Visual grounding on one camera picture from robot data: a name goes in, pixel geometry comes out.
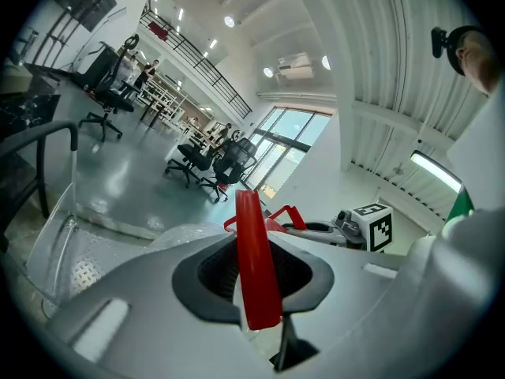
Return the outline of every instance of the person in black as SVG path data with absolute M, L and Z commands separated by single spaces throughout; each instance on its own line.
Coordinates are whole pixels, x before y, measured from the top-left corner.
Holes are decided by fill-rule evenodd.
M 228 131 L 231 129 L 231 124 L 227 123 L 226 127 L 223 128 L 219 133 L 218 133 L 218 141 L 224 142 L 226 138 L 228 137 Z
M 144 71 L 140 74 L 140 76 L 135 80 L 135 87 L 142 88 L 144 84 L 148 82 L 150 78 L 152 78 L 156 73 L 156 68 L 158 67 L 159 61 L 155 60 L 152 65 L 146 65 L 144 67 Z

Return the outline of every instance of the lamp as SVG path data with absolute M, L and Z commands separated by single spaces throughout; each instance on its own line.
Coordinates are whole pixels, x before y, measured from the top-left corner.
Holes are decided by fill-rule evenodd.
M 454 174 L 452 174 L 444 166 L 438 164 L 434 159 L 426 156 L 424 153 L 414 150 L 410 159 L 418 166 L 423 167 L 426 171 L 435 175 L 435 177 L 442 182 L 445 182 L 456 193 L 458 193 L 461 189 L 461 181 Z

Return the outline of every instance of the glass door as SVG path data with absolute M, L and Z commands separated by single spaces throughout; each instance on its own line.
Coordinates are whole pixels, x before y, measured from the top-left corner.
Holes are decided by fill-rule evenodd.
M 267 139 L 261 142 L 256 152 L 258 163 L 256 167 L 254 167 L 254 170 L 251 171 L 250 175 L 245 179 L 245 183 L 251 190 L 256 190 L 258 188 L 258 185 L 285 151 L 286 146 L 282 144 L 274 143 Z
M 305 153 L 301 150 L 291 148 L 288 153 L 277 162 L 275 168 L 267 175 L 263 182 L 260 183 L 260 187 L 258 187 L 260 199 L 264 203 L 267 203 L 277 194 L 304 156 Z

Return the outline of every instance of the window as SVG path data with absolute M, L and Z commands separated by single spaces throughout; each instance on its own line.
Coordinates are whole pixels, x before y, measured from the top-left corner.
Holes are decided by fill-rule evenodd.
M 277 163 L 275 169 L 265 178 L 264 183 L 260 187 L 260 197 L 263 195 L 268 198 L 273 198 L 274 195 L 281 189 L 282 185 L 291 176 L 301 159 L 305 156 L 301 150 L 292 148 L 288 153 Z
M 304 128 L 311 116 L 310 112 L 286 111 L 271 131 L 289 139 L 294 139 Z
M 312 111 L 275 108 L 250 140 L 257 163 L 242 181 L 266 202 L 274 197 L 303 160 L 330 116 Z
M 274 110 L 268 118 L 265 119 L 265 122 L 263 122 L 263 125 L 261 126 L 262 130 L 269 130 L 272 125 L 274 125 L 274 122 L 277 121 L 277 118 L 283 113 L 284 110 L 279 110 L 276 109 Z
M 316 141 L 321 132 L 323 132 L 324 127 L 330 121 L 330 117 L 324 115 L 315 115 L 310 125 L 305 128 L 303 133 L 301 134 L 298 141 L 301 143 L 308 144 L 312 146 L 312 144 Z

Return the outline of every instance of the red handle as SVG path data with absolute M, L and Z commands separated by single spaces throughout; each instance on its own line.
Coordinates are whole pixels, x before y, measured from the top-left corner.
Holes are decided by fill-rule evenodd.
M 282 303 L 260 197 L 256 191 L 237 190 L 235 202 L 238 267 L 247 323 L 251 330 L 274 327 L 281 321 Z
M 295 229 L 298 229 L 299 231 L 306 231 L 307 230 L 307 225 L 305 225 L 305 222 L 301 218 L 300 212 L 294 206 L 284 205 L 276 213 L 274 213 L 273 215 L 270 215 L 268 217 L 268 219 L 275 219 L 277 216 L 279 216 L 284 211 L 287 211 L 287 214 L 290 216 L 291 220 L 293 221 L 293 225 L 294 225 Z
M 301 218 L 300 212 L 298 209 L 296 209 L 295 206 L 289 206 L 289 205 L 284 205 L 282 208 L 280 208 L 276 213 L 273 215 L 270 215 L 268 219 L 275 219 L 277 216 L 279 216 L 281 213 L 284 211 L 287 211 L 287 214 L 290 216 L 291 220 L 293 221 L 293 225 L 295 229 L 298 229 L 299 231 L 306 231 L 307 230 L 307 225 L 305 225 L 305 222 Z M 234 216 L 233 218 L 228 219 L 224 224 L 224 230 L 225 231 L 235 231 L 234 229 L 230 228 L 229 226 L 233 223 L 237 222 L 237 217 Z M 269 231 L 281 231 L 283 233 L 286 233 L 286 231 L 282 228 L 279 228 L 275 225 L 270 225 L 272 228 L 269 228 L 269 224 L 267 223 L 267 230 Z

